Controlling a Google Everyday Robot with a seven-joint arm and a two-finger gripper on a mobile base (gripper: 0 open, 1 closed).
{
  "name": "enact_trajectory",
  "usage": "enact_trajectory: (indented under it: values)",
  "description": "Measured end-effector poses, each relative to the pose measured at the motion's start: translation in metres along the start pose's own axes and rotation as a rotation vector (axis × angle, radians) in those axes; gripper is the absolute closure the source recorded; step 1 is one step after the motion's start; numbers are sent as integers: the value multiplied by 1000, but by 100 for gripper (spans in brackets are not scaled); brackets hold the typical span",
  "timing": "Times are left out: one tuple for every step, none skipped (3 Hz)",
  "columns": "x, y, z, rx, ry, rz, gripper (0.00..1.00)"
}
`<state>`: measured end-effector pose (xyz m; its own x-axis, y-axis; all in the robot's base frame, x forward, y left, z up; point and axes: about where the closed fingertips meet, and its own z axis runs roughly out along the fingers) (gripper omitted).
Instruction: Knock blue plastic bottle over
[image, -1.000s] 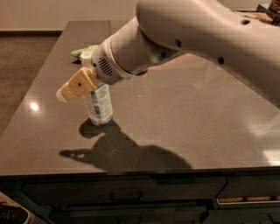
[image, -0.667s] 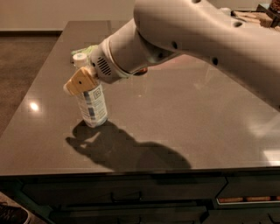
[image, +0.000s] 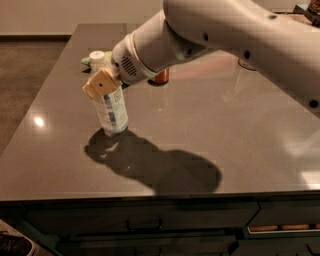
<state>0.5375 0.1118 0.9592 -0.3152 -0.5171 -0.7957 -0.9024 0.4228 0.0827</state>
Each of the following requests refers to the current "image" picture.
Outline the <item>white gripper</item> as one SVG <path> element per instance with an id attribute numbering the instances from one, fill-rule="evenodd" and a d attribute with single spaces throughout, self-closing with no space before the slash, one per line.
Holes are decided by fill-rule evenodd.
<path id="1" fill-rule="evenodd" d="M 156 72 L 138 56 L 133 33 L 126 35 L 113 48 L 112 63 L 125 84 L 132 85 L 156 76 Z M 82 89 L 91 99 L 95 99 L 115 92 L 120 87 L 120 79 L 110 68 L 102 68 L 90 77 Z"/>

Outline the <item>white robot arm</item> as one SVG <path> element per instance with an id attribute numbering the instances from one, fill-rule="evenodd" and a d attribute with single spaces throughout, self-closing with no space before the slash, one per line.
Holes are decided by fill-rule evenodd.
<path id="1" fill-rule="evenodd" d="M 252 66 L 312 114 L 320 115 L 320 30 L 252 0 L 163 0 L 163 8 L 112 50 L 128 85 L 223 50 Z"/>

